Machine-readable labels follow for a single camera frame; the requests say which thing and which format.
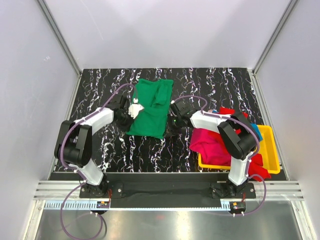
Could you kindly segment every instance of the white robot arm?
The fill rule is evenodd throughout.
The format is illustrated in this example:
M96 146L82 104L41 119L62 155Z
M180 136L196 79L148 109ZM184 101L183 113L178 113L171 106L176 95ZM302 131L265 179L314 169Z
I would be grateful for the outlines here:
M173 116L169 117L170 123L168 124L171 133L175 129L190 127L210 130L221 135L224 145L231 155L231 168L228 174L231 188L239 189L245 185L248 179L250 157L257 147L258 134L244 115L241 112L236 112L233 115L215 113L215 117L212 117L210 113L193 109L182 101L172 101L170 108L173 112ZM240 124L226 120L226 117L240 122ZM236 134L237 129L241 129L240 134Z
M144 107L134 100L133 104L125 109L127 103L128 99L126 97L115 95L106 107L97 108L96 114L91 118L87 119L87 116L85 116L76 121L66 120L61 124L54 150L54 155L58 159L60 159L62 142L69 129L81 120L85 120L70 134L64 146L63 158L70 167L81 172L89 185L100 186L104 177L102 171L97 168L97 165L91 159L92 135L113 122L121 130L129 131L135 118Z

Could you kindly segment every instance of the black and white patterned surface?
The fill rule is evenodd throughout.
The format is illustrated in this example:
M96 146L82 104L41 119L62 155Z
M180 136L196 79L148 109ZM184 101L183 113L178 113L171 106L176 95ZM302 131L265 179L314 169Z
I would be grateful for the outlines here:
M180 96L201 96L208 101L205 110L226 107L246 112L252 123L263 124L255 92L246 68L138 68L85 69L75 97L71 120L82 118L101 107L114 91L138 80L172 79L172 100ZM132 95L130 87L124 94ZM186 99L193 106L204 103ZM92 159L104 172L201 172L197 154L189 150L191 129L179 136L157 139L129 136L110 124L93 136ZM58 162L56 172L65 169Z

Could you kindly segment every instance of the yellow tray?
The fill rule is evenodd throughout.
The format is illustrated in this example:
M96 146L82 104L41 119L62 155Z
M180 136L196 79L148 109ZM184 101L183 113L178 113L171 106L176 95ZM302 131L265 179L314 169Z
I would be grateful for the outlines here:
M269 174L278 174L280 173L280 164L272 128L265 125L258 125L258 128L263 139L260 142L259 150L259 154L262 155L263 168L267 169ZM206 169L230 170L230 166L203 164L200 153L198 154L198 164Z

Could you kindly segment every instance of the pink cloth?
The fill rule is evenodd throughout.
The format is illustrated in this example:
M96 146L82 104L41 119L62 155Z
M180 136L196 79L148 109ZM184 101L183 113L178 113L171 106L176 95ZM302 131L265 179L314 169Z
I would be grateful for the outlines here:
M209 130L195 128L192 132L189 148L201 154L204 164L230 166L230 154L223 149L225 146L221 146L220 141L210 133Z

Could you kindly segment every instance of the white wall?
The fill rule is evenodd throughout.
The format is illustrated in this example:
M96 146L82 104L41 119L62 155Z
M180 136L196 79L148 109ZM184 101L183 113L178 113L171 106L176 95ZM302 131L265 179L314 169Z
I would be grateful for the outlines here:
M253 68L289 0L46 0L80 68Z
M74 73L35 0L0 0L0 238L20 240Z
M290 176L320 237L320 1L299 1L257 74Z

